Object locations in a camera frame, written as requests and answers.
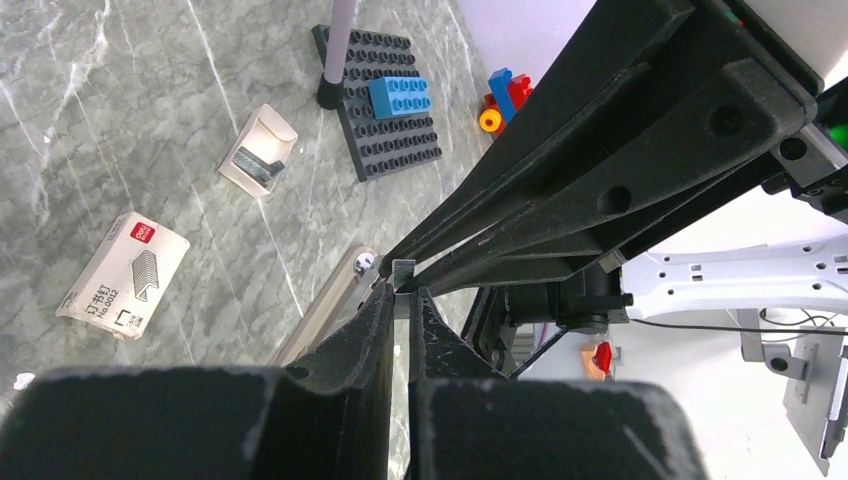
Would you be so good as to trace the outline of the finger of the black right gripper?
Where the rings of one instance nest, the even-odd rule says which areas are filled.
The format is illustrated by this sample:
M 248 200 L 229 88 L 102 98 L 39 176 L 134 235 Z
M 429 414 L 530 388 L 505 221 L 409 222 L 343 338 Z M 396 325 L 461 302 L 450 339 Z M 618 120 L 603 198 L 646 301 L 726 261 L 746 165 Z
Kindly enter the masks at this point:
M 812 104 L 752 59 L 720 69 L 591 168 L 591 147 L 423 270 L 406 291 L 565 280 L 633 240 L 799 130 Z
M 504 132 L 456 190 L 383 257 L 380 274 L 389 274 L 395 260 L 423 261 L 455 243 L 467 245 L 483 210 L 602 120 L 694 9 L 689 1 L 596 2 Z

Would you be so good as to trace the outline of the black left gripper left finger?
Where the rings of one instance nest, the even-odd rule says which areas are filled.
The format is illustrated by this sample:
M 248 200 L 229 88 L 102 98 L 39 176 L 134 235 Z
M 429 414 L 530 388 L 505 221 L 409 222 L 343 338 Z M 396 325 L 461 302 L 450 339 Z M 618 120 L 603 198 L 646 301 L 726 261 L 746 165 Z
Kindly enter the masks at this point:
M 284 367 L 74 367 L 1 427 L 5 479 L 383 479 L 395 295 Z

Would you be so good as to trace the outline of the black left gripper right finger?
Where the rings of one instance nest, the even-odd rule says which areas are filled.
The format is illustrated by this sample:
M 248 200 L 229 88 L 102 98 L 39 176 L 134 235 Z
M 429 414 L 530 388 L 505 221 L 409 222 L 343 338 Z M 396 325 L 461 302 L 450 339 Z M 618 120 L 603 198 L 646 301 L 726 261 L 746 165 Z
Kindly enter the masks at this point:
M 410 307 L 411 479 L 704 479 L 689 422 L 640 382 L 509 380 L 443 321 Z

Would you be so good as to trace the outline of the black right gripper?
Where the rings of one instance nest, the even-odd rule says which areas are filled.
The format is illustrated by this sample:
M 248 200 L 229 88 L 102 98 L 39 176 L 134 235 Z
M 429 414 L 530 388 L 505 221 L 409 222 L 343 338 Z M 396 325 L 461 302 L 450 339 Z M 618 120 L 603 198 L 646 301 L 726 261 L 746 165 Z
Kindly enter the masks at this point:
M 771 131 L 722 182 L 728 203 L 759 187 L 786 191 L 832 219 L 847 219 L 847 55 L 844 1 L 730 1 L 747 57 L 733 82 L 747 95 L 747 129 Z

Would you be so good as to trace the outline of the black silver stapler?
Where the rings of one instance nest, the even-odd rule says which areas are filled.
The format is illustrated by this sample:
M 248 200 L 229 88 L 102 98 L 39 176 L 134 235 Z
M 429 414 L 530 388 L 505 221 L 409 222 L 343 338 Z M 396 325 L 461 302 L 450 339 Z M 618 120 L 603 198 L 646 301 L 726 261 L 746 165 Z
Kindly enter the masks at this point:
M 356 245 L 342 257 L 325 282 L 304 318 L 279 348 L 272 366 L 286 366 L 316 348 L 355 298 L 362 299 L 366 288 L 376 279 L 379 256 L 371 247 Z

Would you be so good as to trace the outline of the grey staple strip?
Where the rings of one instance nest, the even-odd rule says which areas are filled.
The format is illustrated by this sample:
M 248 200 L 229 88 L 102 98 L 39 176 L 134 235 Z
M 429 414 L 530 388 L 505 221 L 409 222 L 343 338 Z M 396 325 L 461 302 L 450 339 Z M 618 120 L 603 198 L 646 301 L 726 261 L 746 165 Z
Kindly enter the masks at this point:
M 416 262 L 414 259 L 395 259 L 392 261 L 392 284 L 396 292 L 403 290 L 404 286 L 412 281 L 415 274 Z

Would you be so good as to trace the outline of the white staple box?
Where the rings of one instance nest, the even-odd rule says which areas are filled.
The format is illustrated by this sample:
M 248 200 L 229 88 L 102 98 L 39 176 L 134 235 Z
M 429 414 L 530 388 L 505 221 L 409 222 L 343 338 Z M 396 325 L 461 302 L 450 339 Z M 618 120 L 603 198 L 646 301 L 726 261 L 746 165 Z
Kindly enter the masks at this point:
M 116 218 L 55 315 L 142 337 L 190 242 L 137 212 Z

